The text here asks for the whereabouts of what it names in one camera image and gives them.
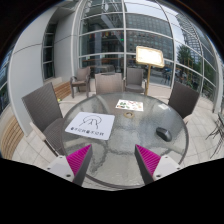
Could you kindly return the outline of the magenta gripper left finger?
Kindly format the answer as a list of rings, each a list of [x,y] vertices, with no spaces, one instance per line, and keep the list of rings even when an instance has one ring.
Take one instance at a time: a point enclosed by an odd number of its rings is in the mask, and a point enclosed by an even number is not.
[[[92,145],[87,145],[68,156],[58,156],[48,165],[47,171],[81,186],[92,154]]]

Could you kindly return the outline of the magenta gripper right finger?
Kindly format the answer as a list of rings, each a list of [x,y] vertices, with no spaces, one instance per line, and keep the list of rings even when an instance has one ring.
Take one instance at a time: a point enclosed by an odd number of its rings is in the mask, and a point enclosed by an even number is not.
[[[168,155],[159,156],[140,145],[135,145],[135,157],[145,185],[181,169]]]

